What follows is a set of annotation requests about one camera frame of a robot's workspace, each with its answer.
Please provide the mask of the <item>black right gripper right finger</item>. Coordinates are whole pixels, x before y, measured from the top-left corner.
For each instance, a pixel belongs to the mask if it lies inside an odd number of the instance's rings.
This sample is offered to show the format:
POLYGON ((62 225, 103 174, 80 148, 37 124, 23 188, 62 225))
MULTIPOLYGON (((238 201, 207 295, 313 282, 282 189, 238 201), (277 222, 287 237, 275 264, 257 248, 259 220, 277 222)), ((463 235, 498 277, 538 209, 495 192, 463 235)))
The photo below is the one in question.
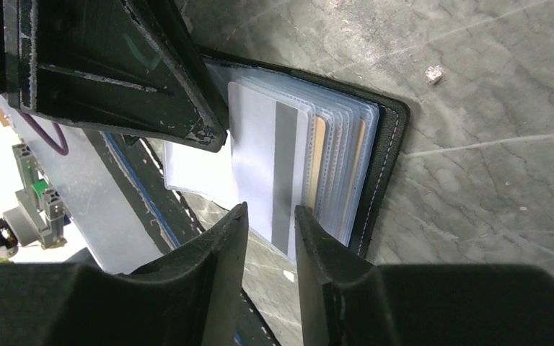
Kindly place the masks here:
POLYGON ((554 345, 554 277, 530 265, 373 265, 295 209, 306 345, 554 345))

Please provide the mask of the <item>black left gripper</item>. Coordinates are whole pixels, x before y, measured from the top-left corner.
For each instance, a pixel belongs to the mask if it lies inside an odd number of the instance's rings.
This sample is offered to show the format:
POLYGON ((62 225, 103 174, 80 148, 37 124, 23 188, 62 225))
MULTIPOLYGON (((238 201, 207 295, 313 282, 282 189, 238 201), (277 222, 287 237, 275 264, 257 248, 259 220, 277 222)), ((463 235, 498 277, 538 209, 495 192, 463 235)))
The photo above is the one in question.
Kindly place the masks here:
POLYGON ((210 152, 227 137, 227 104, 174 1, 0 0, 5 91, 67 126, 210 152))

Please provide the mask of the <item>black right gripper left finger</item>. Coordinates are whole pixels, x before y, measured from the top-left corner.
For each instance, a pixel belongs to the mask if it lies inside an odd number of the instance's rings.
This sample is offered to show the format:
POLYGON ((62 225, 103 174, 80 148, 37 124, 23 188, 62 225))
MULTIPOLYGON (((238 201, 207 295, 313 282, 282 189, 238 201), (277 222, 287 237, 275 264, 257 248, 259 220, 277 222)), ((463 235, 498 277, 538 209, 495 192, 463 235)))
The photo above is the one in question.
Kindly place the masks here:
POLYGON ((0 345, 233 345, 247 204, 127 275, 0 264, 0 345))

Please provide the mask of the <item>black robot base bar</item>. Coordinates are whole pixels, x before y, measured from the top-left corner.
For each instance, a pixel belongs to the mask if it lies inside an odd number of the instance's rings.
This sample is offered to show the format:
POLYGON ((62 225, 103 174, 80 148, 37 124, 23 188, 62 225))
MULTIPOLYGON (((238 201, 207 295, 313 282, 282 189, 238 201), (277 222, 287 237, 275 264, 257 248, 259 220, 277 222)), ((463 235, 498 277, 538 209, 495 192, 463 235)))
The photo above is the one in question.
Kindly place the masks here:
POLYGON ((182 193, 164 187, 160 140, 96 130, 83 133, 162 251, 190 241, 213 225, 204 226, 182 193))

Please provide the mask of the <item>white magnetic stripe card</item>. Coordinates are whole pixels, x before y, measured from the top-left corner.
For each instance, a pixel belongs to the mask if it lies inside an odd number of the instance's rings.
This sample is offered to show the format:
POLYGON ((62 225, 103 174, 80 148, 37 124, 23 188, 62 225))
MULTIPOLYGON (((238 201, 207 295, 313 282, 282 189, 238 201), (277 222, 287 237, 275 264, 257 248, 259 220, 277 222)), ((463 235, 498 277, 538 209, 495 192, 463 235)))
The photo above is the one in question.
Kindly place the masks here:
POLYGON ((228 98, 238 200, 248 204, 253 231, 295 262, 312 107, 244 79, 229 83, 228 98))

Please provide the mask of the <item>black leather card holder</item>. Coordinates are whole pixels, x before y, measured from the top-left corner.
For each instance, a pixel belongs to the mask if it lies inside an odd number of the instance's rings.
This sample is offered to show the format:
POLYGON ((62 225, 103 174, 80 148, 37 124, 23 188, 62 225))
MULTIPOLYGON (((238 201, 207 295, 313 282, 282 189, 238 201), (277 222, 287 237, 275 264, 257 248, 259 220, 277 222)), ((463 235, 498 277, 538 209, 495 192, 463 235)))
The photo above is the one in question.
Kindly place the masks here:
MULTIPOLYGON (((310 208, 329 235, 364 255, 410 119, 408 106, 295 68, 210 49, 204 50, 203 59, 228 111, 228 85, 240 79, 311 105, 299 205, 310 208)), ((230 116, 219 151, 164 142, 163 164, 169 190, 195 193, 226 209, 242 203, 232 174, 230 116)))

